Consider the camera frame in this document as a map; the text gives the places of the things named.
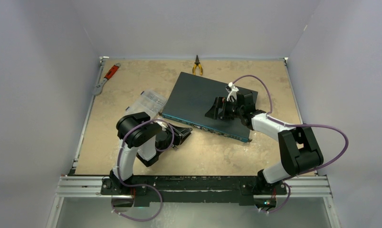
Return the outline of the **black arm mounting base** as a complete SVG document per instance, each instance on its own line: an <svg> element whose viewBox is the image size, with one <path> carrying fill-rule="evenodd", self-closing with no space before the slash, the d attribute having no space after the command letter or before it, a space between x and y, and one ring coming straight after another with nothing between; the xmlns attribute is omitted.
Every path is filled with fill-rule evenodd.
<svg viewBox="0 0 382 228"><path fill-rule="evenodd" d="M102 178L101 195L129 197L136 207L151 202L237 203L240 206L275 206L276 196L286 196L285 184L264 186L257 176L151 176L133 175L121 184L111 175Z"/></svg>

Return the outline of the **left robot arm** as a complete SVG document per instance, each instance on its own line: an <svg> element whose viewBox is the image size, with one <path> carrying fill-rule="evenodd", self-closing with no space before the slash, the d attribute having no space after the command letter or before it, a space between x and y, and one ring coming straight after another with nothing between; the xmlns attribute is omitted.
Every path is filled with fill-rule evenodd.
<svg viewBox="0 0 382 228"><path fill-rule="evenodd" d="M191 128L161 124L146 112L123 116L116 129L122 144L109 177L113 180L113 189L119 194L126 194L131 189L129 179L134 174L136 158L146 167L152 166L164 151L181 145L192 132Z"/></svg>

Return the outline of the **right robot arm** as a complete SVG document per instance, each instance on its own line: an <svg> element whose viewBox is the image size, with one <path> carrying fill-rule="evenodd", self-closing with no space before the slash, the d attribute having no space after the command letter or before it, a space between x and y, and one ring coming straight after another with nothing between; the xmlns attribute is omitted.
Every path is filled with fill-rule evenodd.
<svg viewBox="0 0 382 228"><path fill-rule="evenodd" d="M278 142L280 162L257 174L255 187L260 192L268 193L280 181L323 164L324 158L311 127L287 126L256 109L251 92L241 93L235 86L227 86L226 90L228 96L216 97L205 117L214 120L238 118L245 127Z"/></svg>

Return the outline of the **dark grey network switch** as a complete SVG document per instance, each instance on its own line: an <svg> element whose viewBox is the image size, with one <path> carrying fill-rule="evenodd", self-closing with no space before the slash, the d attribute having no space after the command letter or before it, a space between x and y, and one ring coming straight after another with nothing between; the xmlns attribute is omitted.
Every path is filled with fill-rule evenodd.
<svg viewBox="0 0 382 228"><path fill-rule="evenodd" d="M181 72L162 111L162 117L232 138L250 142L250 130L240 120L213 120L205 114L215 98L228 96L227 83Z"/></svg>

